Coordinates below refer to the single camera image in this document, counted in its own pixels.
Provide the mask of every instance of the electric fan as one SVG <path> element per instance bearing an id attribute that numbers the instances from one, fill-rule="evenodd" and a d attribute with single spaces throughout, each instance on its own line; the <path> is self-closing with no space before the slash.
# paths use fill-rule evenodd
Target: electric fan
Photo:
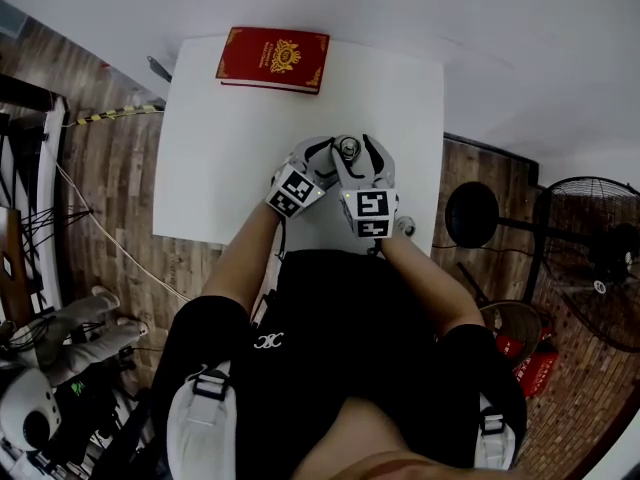
<path id="1" fill-rule="evenodd" d="M 595 177 L 570 178 L 544 190 L 534 223 L 499 216 L 497 200 L 480 183 L 465 183 L 445 210 L 451 238 L 480 247 L 498 225 L 535 234 L 525 300 L 540 264 L 576 316 L 608 345 L 640 351 L 640 193 Z"/>

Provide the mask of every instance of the white table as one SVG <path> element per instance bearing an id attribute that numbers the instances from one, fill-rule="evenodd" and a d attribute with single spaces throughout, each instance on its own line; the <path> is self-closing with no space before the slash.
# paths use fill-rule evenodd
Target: white table
<path id="1" fill-rule="evenodd" d="M 435 223 L 443 135 L 443 72 L 435 62 L 331 41 L 318 96 L 220 85 L 225 37 L 186 40 L 167 102 L 156 167 L 153 232 L 227 244 L 294 145 L 367 133 L 396 163 L 397 215 L 417 223 L 427 253 Z M 287 226 L 287 250 L 364 252 L 337 186 Z"/>

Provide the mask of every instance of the yellow and black tape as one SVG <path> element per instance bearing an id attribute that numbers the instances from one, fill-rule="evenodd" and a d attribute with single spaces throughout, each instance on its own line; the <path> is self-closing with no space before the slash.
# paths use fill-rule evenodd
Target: yellow and black tape
<path id="1" fill-rule="evenodd" d="M 83 125 L 87 123 L 93 123 L 102 119 L 115 119 L 117 117 L 135 116 L 138 114 L 155 114 L 158 112 L 164 112 L 164 107 L 159 105 L 127 105 L 122 108 L 116 108 L 113 110 L 107 110 L 101 114 L 93 114 L 92 116 L 86 116 L 74 121 L 67 126 Z"/>

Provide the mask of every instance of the black shirt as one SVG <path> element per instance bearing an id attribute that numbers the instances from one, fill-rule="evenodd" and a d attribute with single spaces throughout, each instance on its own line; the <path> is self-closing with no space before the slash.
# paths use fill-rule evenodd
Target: black shirt
<path id="1" fill-rule="evenodd" d="M 238 478 L 289 478 L 348 396 L 385 411 L 412 451 L 452 466 L 473 465 L 480 391 L 518 444 L 524 436 L 524 397 L 491 332 L 463 325 L 436 342 L 424 309 L 379 258 L 289 253 L 258 329 L 224 297 L 186 304 L 153 383 L 160 438 L 185 377 L 227 359 Z"/>

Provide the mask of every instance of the buckle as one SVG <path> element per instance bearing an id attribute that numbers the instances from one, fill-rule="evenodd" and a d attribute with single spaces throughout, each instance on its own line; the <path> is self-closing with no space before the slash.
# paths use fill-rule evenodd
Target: buckle
<path id="1" fill-rule="evenodd" d="M 505 426 L 504 416 L 493 407 L 487 407 L 480 413 L 480 430 L 483 436 L 502 434 Z"/>
<path id="2" fill-rule="evenodd" d="M 220 370 L 207 370 L 198 375 L 193 383 L 193 394 L 223 401 L 228 381 L 229 376 Z"/>

